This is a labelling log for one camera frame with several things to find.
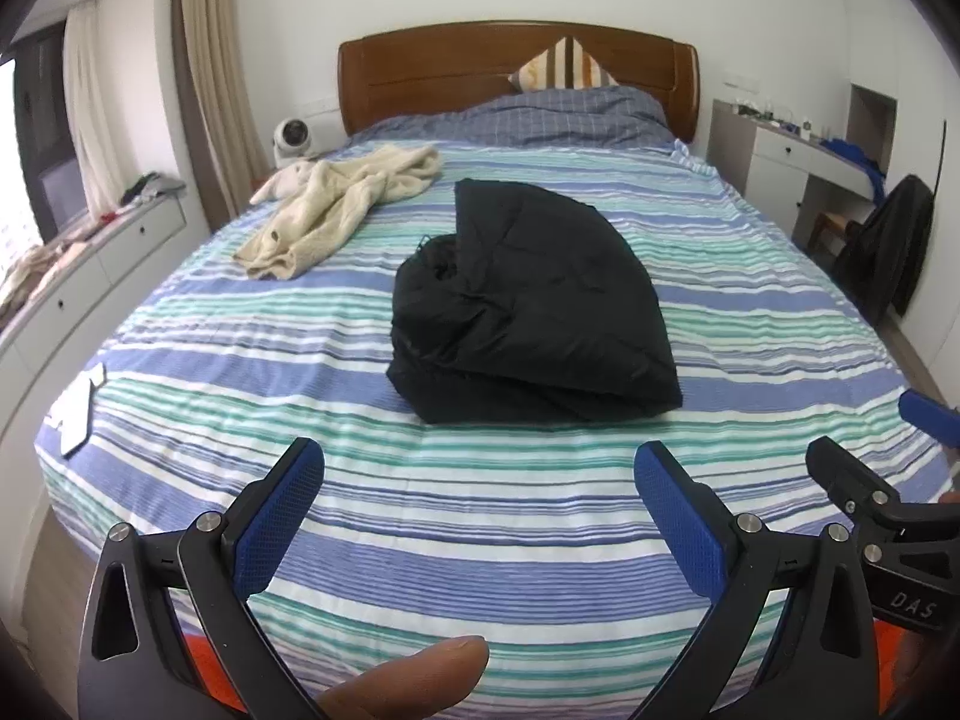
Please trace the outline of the person right hand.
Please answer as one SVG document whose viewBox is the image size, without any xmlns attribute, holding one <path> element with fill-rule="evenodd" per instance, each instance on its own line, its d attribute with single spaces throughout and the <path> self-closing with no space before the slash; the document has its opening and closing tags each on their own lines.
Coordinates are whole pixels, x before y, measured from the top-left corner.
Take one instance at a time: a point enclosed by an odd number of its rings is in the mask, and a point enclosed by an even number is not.
<svg viewBox="0 0 960 720">
<path fill-rule="evenodd" d="M 953 567 L 958 554 L 958 494 L 946 493 L 937 501 L 947 505 L 949 513 L 935 512 L 934 522 L 910 525 L 907 535 L 923 543 L 946 543 L 946 567 L 942 575 L 947 578 L 957 574 Z M 901 639 L 900 650 L 896 656 L 893 682 L 895 683 L 895 708 L 903 710 L 905 718 L 918 712 L 919 700 L 923 699 L 932 684 L 939 679 L 940 668 L 946 663 L 942 645 L 936 644 L 931 634 L 905 634 Z"/>
</svg>

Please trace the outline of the person left hand thumb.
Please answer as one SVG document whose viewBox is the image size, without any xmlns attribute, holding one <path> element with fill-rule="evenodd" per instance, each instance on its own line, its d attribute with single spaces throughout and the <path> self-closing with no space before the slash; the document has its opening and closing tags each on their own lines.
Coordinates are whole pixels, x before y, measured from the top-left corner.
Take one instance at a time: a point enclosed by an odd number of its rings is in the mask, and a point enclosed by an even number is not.
<svg viewBox="0 0 960 720">
<path fill-rule="evenodd" d="M 430 718 L 469 697 L 489 658 L 483 637 L 446 639 L 327 689 L 317 705 L 329 718 Z"/>
</svg>

